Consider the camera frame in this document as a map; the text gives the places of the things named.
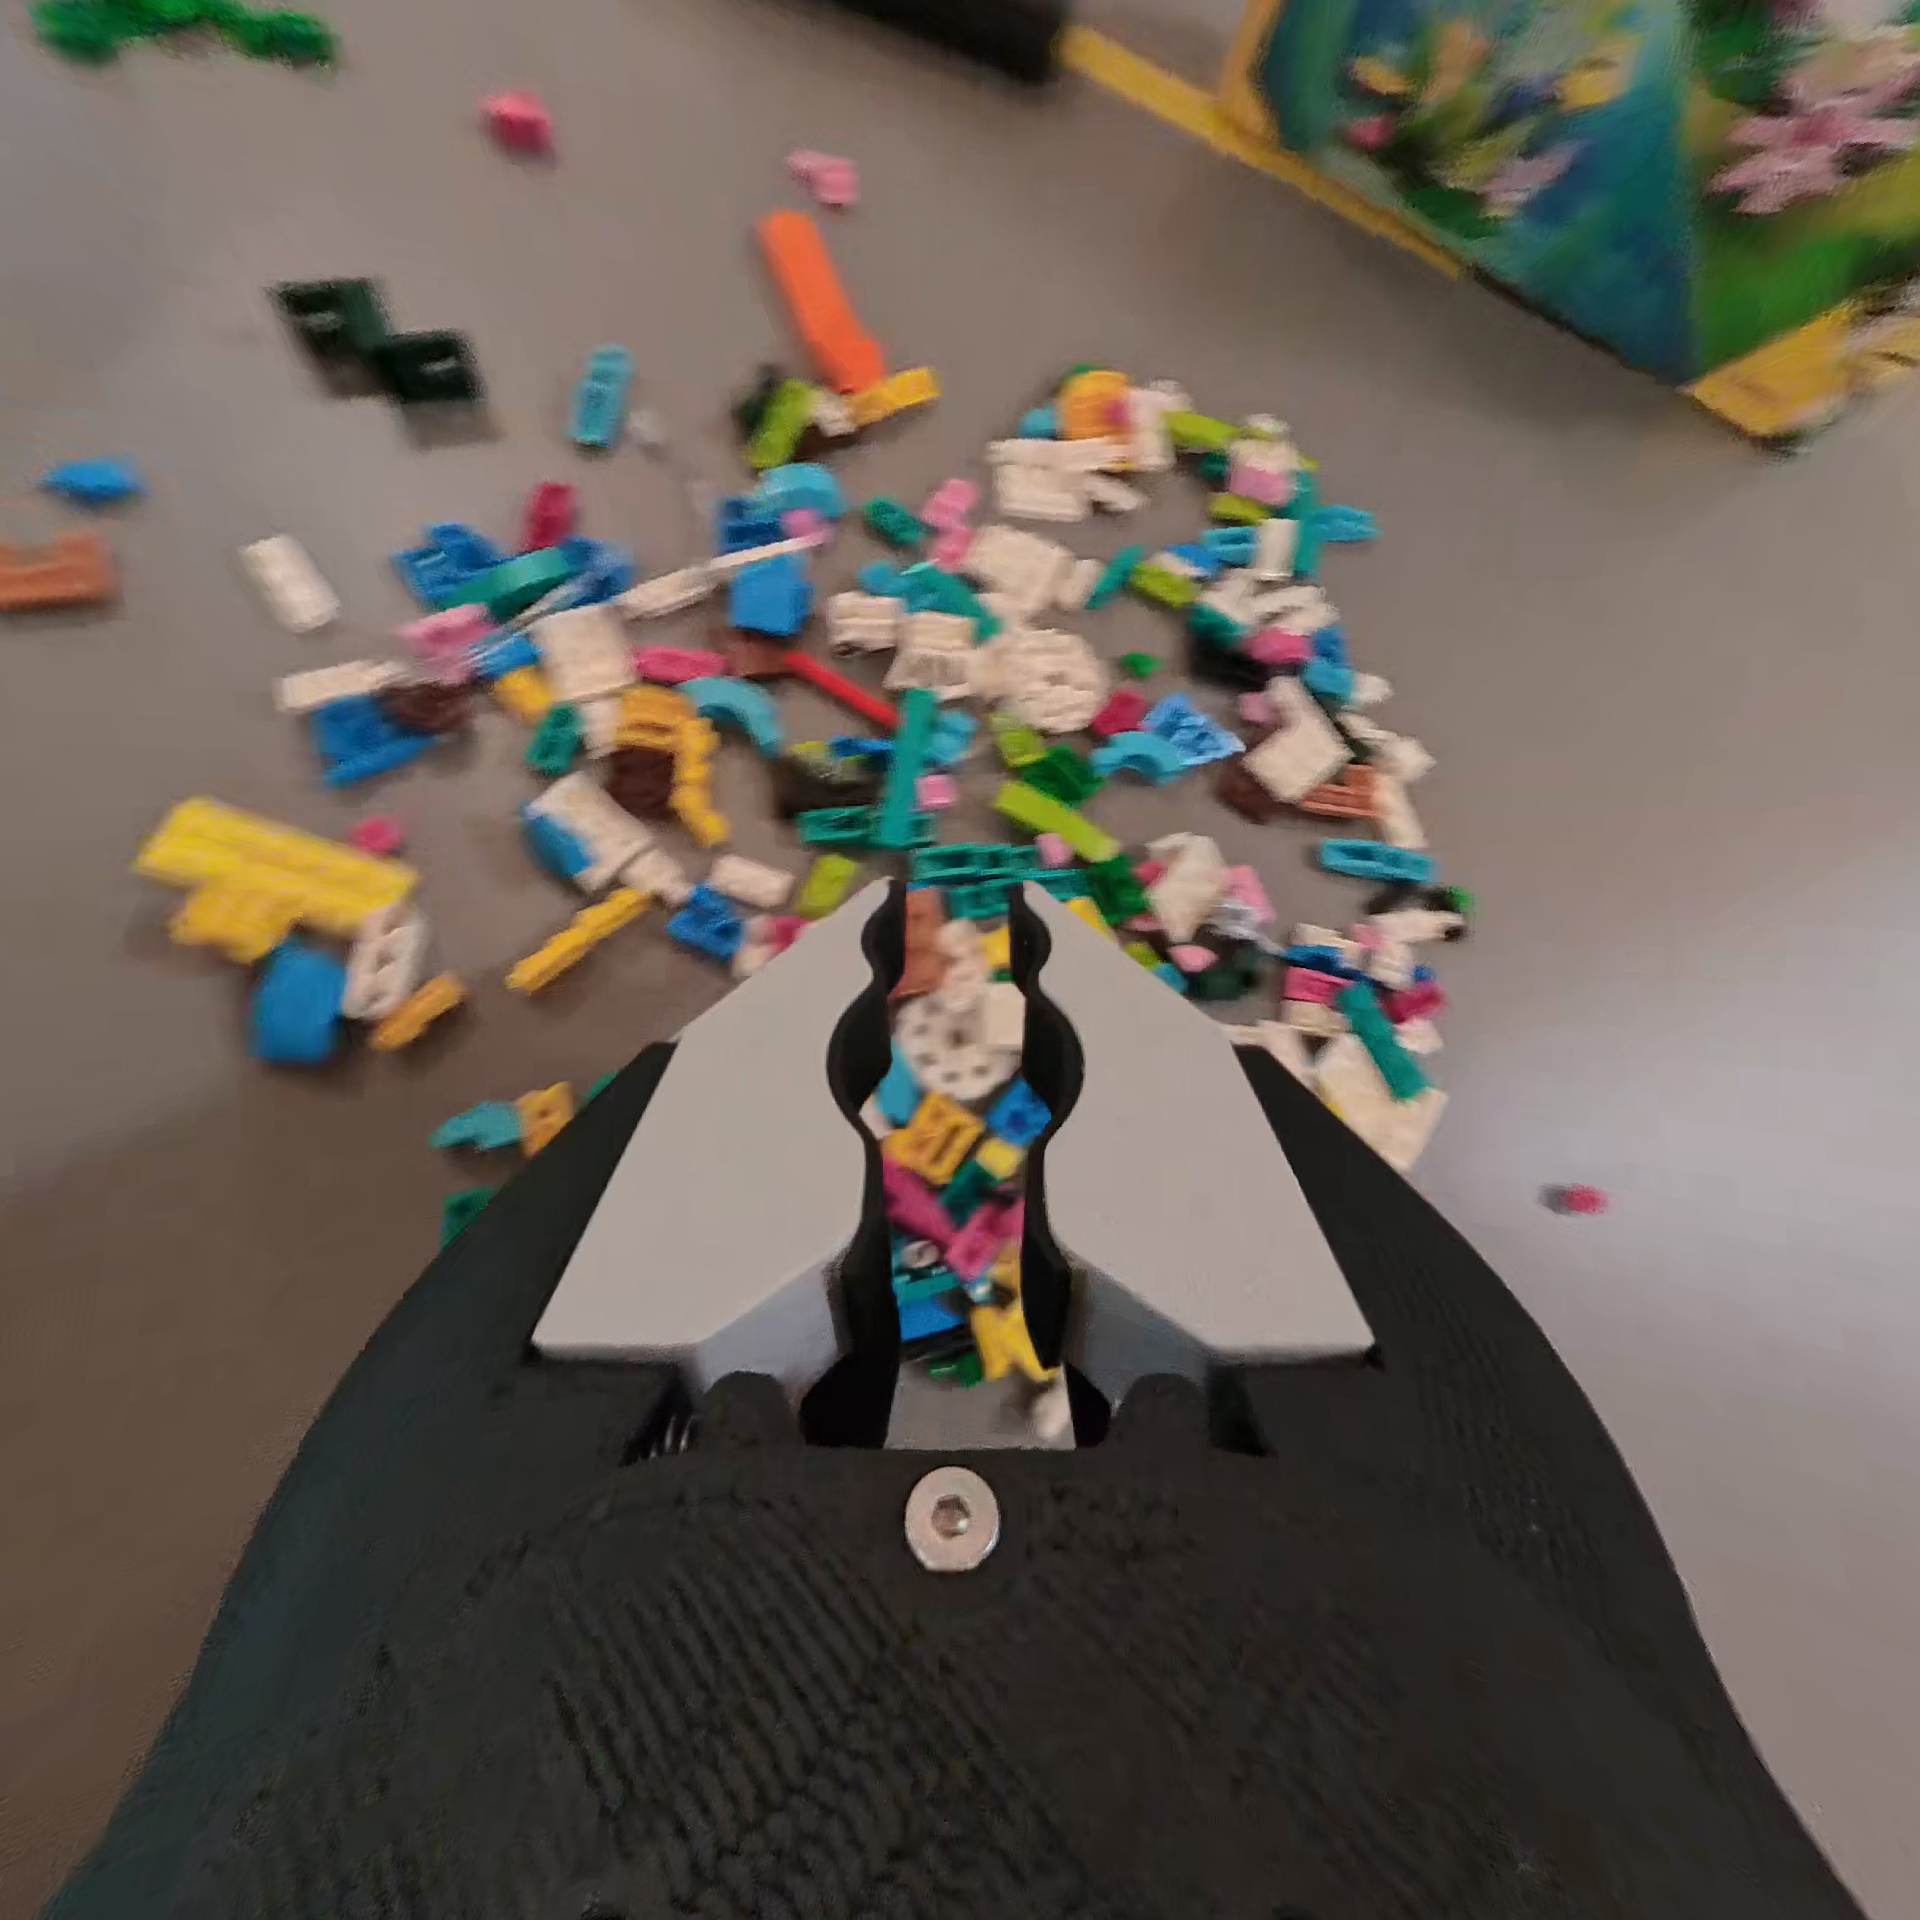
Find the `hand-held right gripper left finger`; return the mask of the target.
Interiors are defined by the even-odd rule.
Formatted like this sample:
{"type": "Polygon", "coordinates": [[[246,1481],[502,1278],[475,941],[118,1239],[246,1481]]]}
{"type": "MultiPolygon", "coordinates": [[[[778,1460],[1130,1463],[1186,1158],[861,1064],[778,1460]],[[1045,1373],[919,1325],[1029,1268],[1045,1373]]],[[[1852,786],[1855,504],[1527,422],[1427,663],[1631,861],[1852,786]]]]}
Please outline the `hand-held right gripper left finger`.
{"type": "Polygon", "coordinates": [[[543,1359],[668,1361],[807,1393],[838,1359],[832,1271],[856,1232],[868,1134],[830,1042],[872,983],[868,881],[686,1024],[532,1330],[543,1359]]]}

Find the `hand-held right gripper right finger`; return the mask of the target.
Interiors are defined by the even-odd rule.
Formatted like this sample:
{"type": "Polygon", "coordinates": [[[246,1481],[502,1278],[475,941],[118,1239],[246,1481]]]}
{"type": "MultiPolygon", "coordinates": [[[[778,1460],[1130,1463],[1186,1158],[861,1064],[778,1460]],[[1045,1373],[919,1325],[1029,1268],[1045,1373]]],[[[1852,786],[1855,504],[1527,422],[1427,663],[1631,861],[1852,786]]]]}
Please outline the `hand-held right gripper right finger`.
{"type": "Polygon", "coordinates": [[[1228,1030],[1026,884],[1070,1092],[1029,1210],[1066,1257],[1062,1350],[1102,1393],[1216,1366],[1362,1359],[1373,1330],[1228,1030]]]}

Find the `pile of colourful bricks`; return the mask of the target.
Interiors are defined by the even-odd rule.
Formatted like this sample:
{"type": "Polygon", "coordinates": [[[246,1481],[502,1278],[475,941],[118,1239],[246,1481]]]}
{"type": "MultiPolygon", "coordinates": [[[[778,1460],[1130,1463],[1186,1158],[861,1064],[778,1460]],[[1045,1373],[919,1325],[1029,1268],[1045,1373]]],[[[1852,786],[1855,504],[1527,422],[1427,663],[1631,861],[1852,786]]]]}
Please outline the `pile of colourful bricks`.
{"type": "Polygon", "coordinates": [[[886,881],[872,983],[830,1042],[868,1134],[838,1358],[878,1330],[936,1377],[1062,1404],[1072,1273],[1029,1210],[1045,1092],[1075,1068],[1023,887],[1394,1170],[1447,1106],[1427,951],[1475,900],[1411,804],[1432,759],[1380,724],[1389,686],[1316,578],[1375,522],[1320,498],[1284,422],[1072,368],[916,509],[852,512],[795,462],[940,390],[923,368],[848,397],[771,369],[741,417],[757,485],[654,578],[571,536],[564,487],[514,560],[434,526],[398,557],[431,607],[399,632],[411,661],[292,674],[274,701],[332,783],[398,772],[480,695],[531,729],[519,839],[567,916],[504,968],[516,1001],[647,924],[739,984],[886,881]]]}

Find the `grey desk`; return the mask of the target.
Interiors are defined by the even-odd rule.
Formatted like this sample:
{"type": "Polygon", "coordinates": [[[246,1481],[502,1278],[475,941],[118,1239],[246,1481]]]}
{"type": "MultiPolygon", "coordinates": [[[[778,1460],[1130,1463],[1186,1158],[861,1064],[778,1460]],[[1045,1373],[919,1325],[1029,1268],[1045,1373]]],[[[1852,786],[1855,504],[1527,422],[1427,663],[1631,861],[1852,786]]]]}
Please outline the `grey desk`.
{"type": "Polygon", "coordinates": [[[1416,1180],[1653,1503],[1746,1727],[1875,1914],[1915,1914],[1915,384],[1782,462],[1098,87],[1021,93],[816,8],[314,4],[298,72],[79,70],[5,4],[5,538],[120,597],[5,621],[5,1914],[163,1725],[258,1509],[437,1252],[477,1098],[622,1068],[727,986],[564,921],[520,729],[330,793],[278,674],[379,658],[430,521],[672,568],[782,346],[795,149],[855,309],[944,397],[848,462],[916,503],[1111,359],[1269,410],[1378,538],[1327,560],[1479,921],[1416,1180]],[[527,88],[556,150],[477,102],[527,88]],[[330,390],[272,303],[372,278],[480,404],[330,390]],[[50,464],[130,456],[86,509],[50,464]],[[1556,1216],[1549,1184],[1608,1192],[1556,1216]]]}

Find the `dark green brick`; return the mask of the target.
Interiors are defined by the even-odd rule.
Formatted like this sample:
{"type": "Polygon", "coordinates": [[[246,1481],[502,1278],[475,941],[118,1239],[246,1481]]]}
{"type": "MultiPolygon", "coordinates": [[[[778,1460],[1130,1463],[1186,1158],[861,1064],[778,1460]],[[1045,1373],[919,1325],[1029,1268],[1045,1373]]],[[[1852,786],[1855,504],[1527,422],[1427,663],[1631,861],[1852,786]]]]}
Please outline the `dark green brick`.
{"type": "Polygon", "coordinates": [[[272,303],[332,392],[378,396],[402,408],[466,406],[484,397],[466,336],[398,326],[375,278],[282,280],[272,303]]]}

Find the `small brown plate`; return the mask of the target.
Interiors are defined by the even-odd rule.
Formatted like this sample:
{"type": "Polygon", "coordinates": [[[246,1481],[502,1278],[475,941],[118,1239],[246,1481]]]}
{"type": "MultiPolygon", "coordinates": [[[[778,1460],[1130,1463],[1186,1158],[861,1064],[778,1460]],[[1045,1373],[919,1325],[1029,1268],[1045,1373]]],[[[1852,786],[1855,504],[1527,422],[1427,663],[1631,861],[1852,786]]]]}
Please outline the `small brown plate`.
{"type": "Polygon", "coordinates": [[[56,535],[45,543],[2,541],[2,613],[95,607],[120,591],[112,548],[101,535],[56,535]]]}

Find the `orange brick separator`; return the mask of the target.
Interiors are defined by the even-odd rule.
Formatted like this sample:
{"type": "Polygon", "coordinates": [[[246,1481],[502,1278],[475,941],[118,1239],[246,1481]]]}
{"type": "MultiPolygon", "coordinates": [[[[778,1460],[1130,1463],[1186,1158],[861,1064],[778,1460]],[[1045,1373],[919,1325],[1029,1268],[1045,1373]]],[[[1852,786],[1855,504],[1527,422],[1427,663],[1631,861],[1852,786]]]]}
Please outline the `orange brick separator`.
{"type": "Polygon", "coordinates": [[[856,318],[832,265],[823,231],[800,210],[771,210],[757,221],[760,262],[820,382],[842,396],[883,384],[890,368],[856,318]]]}

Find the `colourful toy brick box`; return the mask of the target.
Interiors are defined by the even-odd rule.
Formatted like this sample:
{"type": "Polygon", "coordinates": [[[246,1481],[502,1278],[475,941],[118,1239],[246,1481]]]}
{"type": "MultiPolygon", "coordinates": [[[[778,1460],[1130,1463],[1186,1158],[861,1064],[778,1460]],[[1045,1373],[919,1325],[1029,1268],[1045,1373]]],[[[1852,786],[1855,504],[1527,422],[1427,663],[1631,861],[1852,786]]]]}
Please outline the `colourful toy brick box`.
{"type": "Polygon", "coordinates": [[[1790,447],[1917,361],[1917,4],[1262,1],[1062,64],[1790,447]]]}

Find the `black flat case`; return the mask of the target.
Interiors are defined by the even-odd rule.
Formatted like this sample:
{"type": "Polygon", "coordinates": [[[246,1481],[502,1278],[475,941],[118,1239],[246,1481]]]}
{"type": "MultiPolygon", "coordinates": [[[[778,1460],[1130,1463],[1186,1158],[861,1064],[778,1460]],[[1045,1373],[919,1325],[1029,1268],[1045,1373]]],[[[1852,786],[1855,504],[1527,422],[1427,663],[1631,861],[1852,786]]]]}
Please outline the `black flat case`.
{"type": "Polygon", "coordinates": [[[1072,26],[1072,1],[828,1],[828,7],[1026,88],[1040,88],[1058,78],[1072,26]]]}

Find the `group of green bricks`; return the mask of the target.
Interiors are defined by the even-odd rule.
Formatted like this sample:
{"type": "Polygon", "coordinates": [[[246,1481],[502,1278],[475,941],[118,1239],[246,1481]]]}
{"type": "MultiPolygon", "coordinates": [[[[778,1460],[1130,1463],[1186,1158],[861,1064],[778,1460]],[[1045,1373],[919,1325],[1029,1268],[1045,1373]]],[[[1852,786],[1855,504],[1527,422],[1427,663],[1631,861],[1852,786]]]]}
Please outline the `group of green bricks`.
{"type": "Polygon", "coordinates": [[[226,47],[245,60],[324,68],[340,56],[333,26],[298,7],[248,1],[30,1],[44,47],[82,65],[110,65],[141,46],[226,47]]]}

